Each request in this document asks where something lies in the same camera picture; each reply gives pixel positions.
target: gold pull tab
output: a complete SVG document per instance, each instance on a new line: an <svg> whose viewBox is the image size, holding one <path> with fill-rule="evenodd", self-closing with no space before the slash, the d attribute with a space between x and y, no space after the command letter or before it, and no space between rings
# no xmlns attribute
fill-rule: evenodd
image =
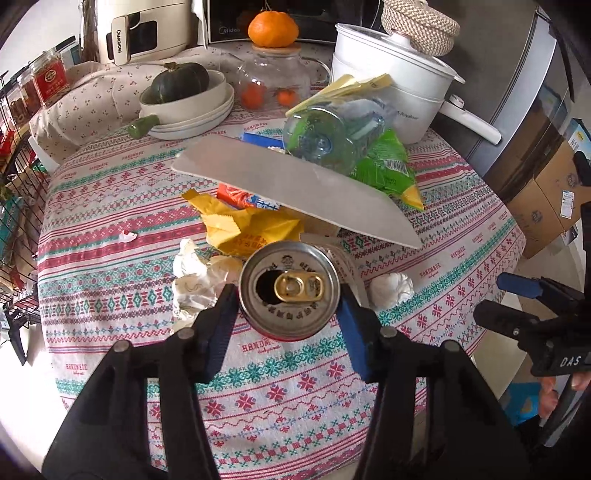
<svg viewBox="0 0 591 480"><path fill-rule="evenodd" d="M288 270L277 277L273 289L286 303L319 301L324 296L324 279L315 272Z"/></svg>

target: microwave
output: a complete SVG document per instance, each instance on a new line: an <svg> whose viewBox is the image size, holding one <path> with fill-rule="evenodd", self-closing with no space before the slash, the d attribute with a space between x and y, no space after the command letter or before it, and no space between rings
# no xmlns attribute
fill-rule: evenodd
<svg viewBox="0 0 591 480"><path fill-rule="evenodd" d="M337 23L378 29L380 0L204 0L207 40L248 40L248 25L264 8L287 12L299 29L298 40L334 43Z"/></svg>

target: hand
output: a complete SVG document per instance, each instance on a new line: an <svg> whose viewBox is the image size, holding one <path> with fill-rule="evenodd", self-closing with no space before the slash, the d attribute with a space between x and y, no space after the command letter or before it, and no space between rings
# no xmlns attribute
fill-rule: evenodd
<svg viewBox="0 0 591 480"><path fill-rule="evenodd" d="M578 373L573 376L571 385L573 390L582 392L591 382L591 372ZM554 389L556 377L542 378L542 388L540 390L540 404L538 405L538 415L547 419L558 405L558 392Z"/></svg>

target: table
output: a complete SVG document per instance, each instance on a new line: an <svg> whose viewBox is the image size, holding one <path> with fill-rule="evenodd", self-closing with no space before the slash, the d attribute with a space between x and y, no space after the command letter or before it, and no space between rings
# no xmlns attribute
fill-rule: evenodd
<svg viewBox="0 0 591 480"><path fill-rule="evenodd" d="M277 135L276 112L237 105L211 134ZM172 261L181 238L213 253L197 212L180 195L214 193L215 182L176 175L174 156L195 139L132 141L111 133L71 156L50 184L39 248L43 331L57 387L68 408L118 339L162 340L172 325ZM402 206L420 251L342 231L366 284L407 273L416 295L382 312L382 323L433 344L452 338L471 353L483 330L472 318L484 298L500 299L496 276L512 271L525 237L472 168L435 132L409 148L426 209ZM136 232L120 243L123 230ZM352 371L335 319L312 338L278 343L236 321L222 371L198 385L200 407L222 478L311 478L360 451L376 385ZM425 405L417 384L417 411ZM158 384L148 385L152 464L165 468Z"/></svg>

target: pitcher handle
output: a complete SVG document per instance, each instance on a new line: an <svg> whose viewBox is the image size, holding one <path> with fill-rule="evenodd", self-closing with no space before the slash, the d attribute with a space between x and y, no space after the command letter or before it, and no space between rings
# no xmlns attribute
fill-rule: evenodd
<svg viewBox="0 0 591 480"><path fill-rule="evenodd" d="M331 73L330 73L330 68L328 68L326 63L324 63L323 61L320 61L318 59L314 59L312 57L300 57L300 58L302 60L313 61L313 62L317 63L318 65L320 65L322 68L324 68L326 70L326 84L327 85L330 84Z"/></svg>

